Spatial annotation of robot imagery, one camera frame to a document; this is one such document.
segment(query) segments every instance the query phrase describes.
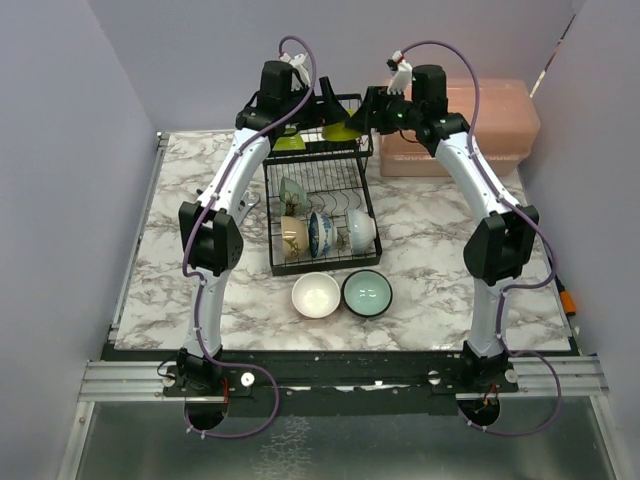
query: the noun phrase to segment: black wire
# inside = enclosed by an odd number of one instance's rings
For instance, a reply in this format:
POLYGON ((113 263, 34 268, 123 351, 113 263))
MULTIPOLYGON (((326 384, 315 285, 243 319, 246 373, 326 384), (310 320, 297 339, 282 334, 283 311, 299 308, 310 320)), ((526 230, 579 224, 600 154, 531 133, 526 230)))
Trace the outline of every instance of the black wire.
POLYGON ((166 360, 163 360, 160 363, 160 365, 158 365, 158 368, 156 368, 156 373, 158 374, 158 376, 162 377, 162 378, 168 378, 170 380, 175 380, 176 379, 175 375, 169 375, 169 374, 166 374, 166 373, 160 373, 160 369, 162 367, 164 367, 167 363, 169 363, 171 360, 175 360, 177 358, 178 358, 178 354, 177 353, 172 353, 169 358, 167 358, 166 360))
POLYGON ((420 143, 420 142, 419 142, 419 141, 417 141, 417 140, 409 140, 407 137, 405 137, 405 136, 404 136, 404 132, 403 132, 402 130, 400 130, 400 136, 402 137, 402 139, 403 139, 405 142, 409 142, 409 143, 420 143))

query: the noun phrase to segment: bowl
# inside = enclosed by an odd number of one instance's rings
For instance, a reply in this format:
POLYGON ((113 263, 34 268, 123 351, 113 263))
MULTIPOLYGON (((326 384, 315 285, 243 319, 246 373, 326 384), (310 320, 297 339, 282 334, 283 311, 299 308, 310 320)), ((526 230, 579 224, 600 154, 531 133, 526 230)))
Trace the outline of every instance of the bowl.
POLYGON ((311 207, 307 192, 297 182, 288 177, 280 180, 280 214, 301 215, 311 207))
POLYGON ((361 210, 347 210, 349 242, 354 255, 363 254, 376 238, 376 222, 361 210))
POLYGON ((391 306, 393 290, 384 275, 374 270, 358 270, 342 283, 342 300, 351 313, 374 318, 391 306))
POLYGON ((282 217, 282 249, 287 260, 300 257, 309 249, 309 232, 297 218, 282 217))
POLYGON ((309 220, 309 244, 311 258, 324 257, 338 243, 338 229, 331 221, 318 212, 309 220))
POLYGON ((307 273, 293 286, 291 300, 305 317, 326 317, 340 305, 340 287, 326 273, 307 273))

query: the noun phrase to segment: black wire rack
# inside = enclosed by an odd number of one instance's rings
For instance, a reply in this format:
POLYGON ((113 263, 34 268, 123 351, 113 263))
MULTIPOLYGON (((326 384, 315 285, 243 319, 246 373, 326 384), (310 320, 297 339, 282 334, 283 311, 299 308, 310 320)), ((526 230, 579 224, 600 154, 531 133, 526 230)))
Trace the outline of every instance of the black wire rack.
MULTIPOLYGON (((345 108, 354 111, 360 96, 338 95, 345 108)), ((361 210, 375 220, 366 179, 366 163, 373 153, 370 135, 349 142, 328 142, 322 130, 301 132, 305 150, 274 151, 263 162, 267 197, 269 262, 274 276, 339 270, 377 265, 382 256, 380 235, 364 253, 355 255, 349 242, 347 210, 361 210), (311 258, 307 250, 296 259, 286 259, 282 245, 280 181, 290 178, 307 192, 309 211, 295 218, 308 228, 313 212, 322 213, 337 229, 338 242, 326 256, 311 258)))

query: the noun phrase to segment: gray floor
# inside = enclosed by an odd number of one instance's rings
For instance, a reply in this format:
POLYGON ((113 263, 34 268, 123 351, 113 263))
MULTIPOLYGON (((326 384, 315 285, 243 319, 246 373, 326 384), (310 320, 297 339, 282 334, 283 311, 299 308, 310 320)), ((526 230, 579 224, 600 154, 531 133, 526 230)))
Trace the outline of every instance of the gray floor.
MULTIPOLYGON (((496 423, 533 426, 552 399, 509 399, 496 423)), ((609 480, 609 464, 588 398, 565 402, 544 433, 516 439, 472 431, 458 417, 279 417, 246 440, 185 433, 179 403, 100 404, 79 479, 517 479, 609 480)), ((240 431, 259 419, 227 420, 240 431)))

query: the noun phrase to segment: marble tabletop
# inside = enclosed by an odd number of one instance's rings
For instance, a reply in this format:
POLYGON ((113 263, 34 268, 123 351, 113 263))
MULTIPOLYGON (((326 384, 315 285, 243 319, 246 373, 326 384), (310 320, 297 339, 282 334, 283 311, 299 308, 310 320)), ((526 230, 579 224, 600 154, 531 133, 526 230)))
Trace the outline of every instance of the marble tabletop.
MULTIPOLYGON (((177 212, 193 201, 224 159, 230 132, 171 135, 144 237, 133 269, 116 339, 118 349, 177 349, 186 335, 191 284, 182 276, 177 212)), ((382 241, 380 265, 394 301, 382 318, 364 321, 341 306, 327 318, 301 316, 291 302, 297 276, 274 277, 268 255, 267 213, 262 200, 240 230, 245 248, 233 271, 222 317, 227 349, 450 350, 460 349, 473 309, 473 282, 462 250, 474 230, 470 211, 451 179, 386 178, 379 158, 367 181, 382 241)), ((516 175, 504 179, 523 200, 516 175)), ((250 188, 264 198, 264 173, 250 188)), ((330 272, 340 284, 353 270, 330 272)), ((522 280, 547 274, 539 246, 522 280)), ((512 348, 568 349, 568 329, 551 287, 513 293, 507 340, 512 348)))

